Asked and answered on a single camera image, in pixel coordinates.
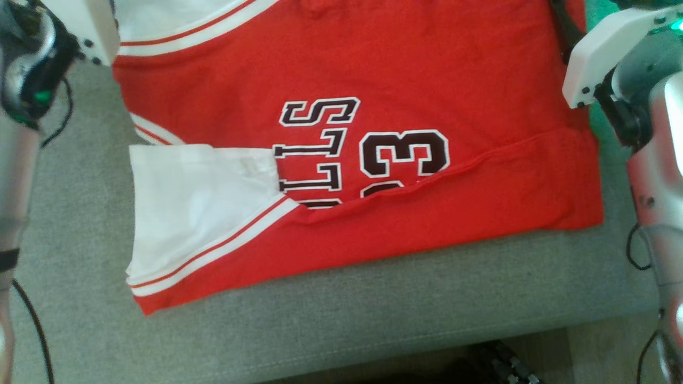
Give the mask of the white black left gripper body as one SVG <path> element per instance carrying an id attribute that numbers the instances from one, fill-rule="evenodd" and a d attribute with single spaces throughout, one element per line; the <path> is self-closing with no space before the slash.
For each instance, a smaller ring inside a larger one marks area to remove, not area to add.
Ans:
<path id="1" fill-rule="evenodd" d="M 3 1 L 3 110 L 36 124 L 74 61 L 109 66 L 119 44 L 112 1 Z"/>

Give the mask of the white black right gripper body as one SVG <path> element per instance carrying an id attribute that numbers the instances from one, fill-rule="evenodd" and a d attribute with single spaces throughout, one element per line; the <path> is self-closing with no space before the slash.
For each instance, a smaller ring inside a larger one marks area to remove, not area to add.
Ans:
<path id="1" fill-rule="evenodd" d="M 570 41 L 562 94 L 568 107 L 597 103 L 633 151 L 654 135 L 649 97 L 681 72 L 681 6 L 626 5 Z"/>

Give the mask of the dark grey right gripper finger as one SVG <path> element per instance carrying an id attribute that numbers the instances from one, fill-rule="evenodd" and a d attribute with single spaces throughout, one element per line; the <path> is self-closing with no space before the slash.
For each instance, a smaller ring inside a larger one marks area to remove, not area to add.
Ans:
<path id="1" fill-rule="evenodd" d="M 569 64 L 574 47 L 585 36 L 568 12 L 566 1 L 550 1 L 554 30 L 559 42 L 560 54 L 564 64 Z"/>

